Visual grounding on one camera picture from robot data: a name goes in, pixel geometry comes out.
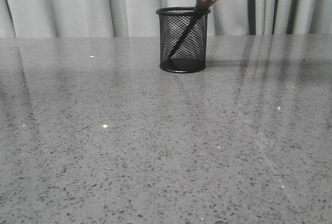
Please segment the grey curtain backdrop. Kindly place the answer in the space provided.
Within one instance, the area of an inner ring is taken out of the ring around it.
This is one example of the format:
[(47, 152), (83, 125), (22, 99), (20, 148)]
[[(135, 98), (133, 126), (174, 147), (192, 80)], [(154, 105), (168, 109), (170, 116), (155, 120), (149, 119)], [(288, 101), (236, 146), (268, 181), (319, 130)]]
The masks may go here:
[[(159, 34), (156, 10), (195, 0), (1, 0), (2, 38), (150, 37)], [(331, 0), (218, 0), (210, 36), (325, 34)]]

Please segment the black mesh pen bucket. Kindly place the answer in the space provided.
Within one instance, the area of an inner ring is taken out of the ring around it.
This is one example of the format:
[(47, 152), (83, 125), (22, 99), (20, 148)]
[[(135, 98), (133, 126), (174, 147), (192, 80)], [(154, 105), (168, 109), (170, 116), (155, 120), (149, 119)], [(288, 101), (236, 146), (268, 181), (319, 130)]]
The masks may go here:
[(173, 73), (205, 69), (208, 14), (193, 7), (156, 10), (160, 26), (160, 68)]

